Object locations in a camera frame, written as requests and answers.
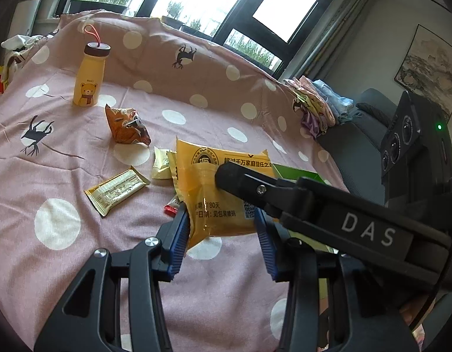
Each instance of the white polka dot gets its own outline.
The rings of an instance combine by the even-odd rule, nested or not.
[[[130,334],[120,335],[120,343],[122,344],[122,349],[132,352],[132,339]]]
[[[49,198],[35,214],[35,236],[49,249],[66,249],[76,240],[80,229],[81,220],[77,210],[61,198]]]
[[[96,106],[105,107],[108,104],[109,107],[113,107],[116,103],[117,101],[112,95],[100,94]]]
[[[286,131],[286,119],[283,116],[278,116],[278,127],[285,132]]]
[[[277,86],[275,86],[273,83],[271,83],[268,79],[265,79],[265,84],[271,91],[276,91]]]
[[[229,65],[226,68],[226,76],[230,81],[237,81],[241,77],[241,73],[236,66]]]
[[[163,116],[164,119],[174,124],[183,125],[186,122],[184,115],[177,111],[163,110]]]
[[[39,122],[40,122],[39,118],[38,117],[35,118],[34,121],[32,122],[32,128],[34,128],[34,126],[36,124],[38,124]],[[45,131],[45,129],[47,128],[48,125],[49,125],[48,122],[43,121],[42,123],[38,124],[37,127],[35,127],[35,130],[37,130],[37,131]],[[21,143],[24,144],[26,147],[30,146],[31,144],[33,144],[33,142],[35,142],[35,140],[33,140],[33,139],[29,139],[27,137],[22,137],[22,136],[24,136],[26,134],[26,132],[28,130],[29,130],[29,125],[26,124],[26,129],[23,130],[23,134],[21,135]],[[49,128],[47,128],[47,130],[45,132],[49,134],[49,133],[51,133],[51,131],[53,132],[53,126],[50,126]]]
[[[326,150],[320,150],[317,155],[319,156],[319,160],[323,163],[329,158],[329,153]]]
[[[27,90],[26,96],[28,98],[38,98],[44,94],[47,94],[48,92],[49,92],[49,87],[44,83],[40,86],[35,86],[35,87]]]
[[[95,22],[94,20],[89,20],[88,18],[86,20],[81,21],[81,23],[78,25],[78,31],[81,33],[84,33],[84,27],[86,25],[94,25]]]
[[[239,140],[240,142],[246,143],[247,136],[244,135],[243,132],[239,131],[237,128],[229,127],[227,129],[229,135],[231,135],[234,139]]]
[[[145,92],[153,92],[153,87],[151,86],[151,83],[149,83],[148,81],[137,81],[133,84],[133,88],[134,89],[138,89],[138,90],[143,90]]]
[[[136,49],[141,45],[142,40],[143,36],[141,33],[135,32],[134,30],[126,32],[123,36],[123,44],[127,49]]]
[[[309,135],[308,133],[307,133],[307,129],[305,129],[304,127],[301,127],[300,129],[299,129],[299,133],[301,134],[301,136],[304,138],[304,139],[310,139],[312,136],[311,135]]]
[[[187,255],[194,260],[211,260],[221,250],[221,238],[209,237],[187,250]]]
[[[282,146],[280,146],[277,142],[273,141],[273,146],[279,150],[280,152],[286,153]]]
[[[246,119],[254,119],[257,116],[257,109],[252,103],[244,103],[241,106],[242,116]]]
[[[141,165],[149,159],[149,148],[146,144],[122,144],[117,143],[113,148],[113,155],[117,160],[126,165]]]
[[[44,63],[49,58],[50,50],[47,45],[42,46],[37,53],[31,58],[32,62],[36,64]]]
[[[303,161],[309,161],[309,158],[301,151],[298,152],[298,155]]]
[[[190,104],[200,107],[200,108],[207,108],[208,107],[208,101],[203,95],[200,94],[194,94],[190,97]]]
[[[270,330],[273,337],[280,339],[283,321],[285,320],[286,298],[280,299],[273,306],[270,314]]]

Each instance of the yellow snack package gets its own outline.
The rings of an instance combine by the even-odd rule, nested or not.
[[[177,139],[178,192],[190,216],[188,248],[208,236],[239,236],[255,232],[255,208],[216,188],[218,166],[232,161],[274,177],[267,151],[241,153],[187,143]]]
[[[179,189],[179,180],[177,178],[177,153],[173,150],[167,151],[167,158],[169,159],[169,168],[171,169],[172,181],[174,183],[174,189],[177,193],[179,201],[184,201],[184,196]]]
[[[167,152],[169,150],[160,150],[154,147],[154,165],[151,172],[152,179],[171,179],[171,169],[169,168],[169,158]]]

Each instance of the snack bar wrapper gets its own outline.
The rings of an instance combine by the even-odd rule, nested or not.
[[[154,164],[151,172],[152,179],[171,179],[171,169],[169,167],[169,158],[167,152],[169,150],[160,150],[154,147]]]
[[[134,108],[110,108],[106,104],[106,117],[116,142],[151,144],[148,130]]]
[[[274,177],[266,150],[258,154],[241,153],[177,140],[178,189],[190,216],[188,248],[208,236],[239,236],[255,232],[255,207],[216,188],[215,173],[218,166],[227,161]]]
[[[135,168],[130,167],[127,171],[84,192],[99,214],[105,217],[115,205],[120,204],[123,200],[149,184],[150,181],[148,179],[143,177]]]

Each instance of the bed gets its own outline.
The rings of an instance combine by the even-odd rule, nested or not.
[[[92,41],[83,32],[88,23],[112,50],[98,105],[81,108],[72,96]],[[180,51],[189,57],[179,59]],[[157,18],[63,15],[58,33],[32,49],[0,96],[0,309],[23,341],[32,348],[96,248],[132,248],[169,221],[170,180],[153,180],[104,218],[84,195],[130,165],[150,177],[154,146],[174,149],[177,136],[226,150],[267,149],[272,162],[316,171],[346,190],[292,102],[288,88],[240,56]],[[151,145],[115,143],[106,104],[138,110]],[[130,349],[126,284],[122,289],[122,346]],[[287,289],[265,271],[256,235],[202,241],[161,287],[173,349],[273,351]]]

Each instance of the landscape painting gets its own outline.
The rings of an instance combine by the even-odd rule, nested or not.
[[[427,28],[418,25],[396,82],[436,102],[452,113],[452,46]]]

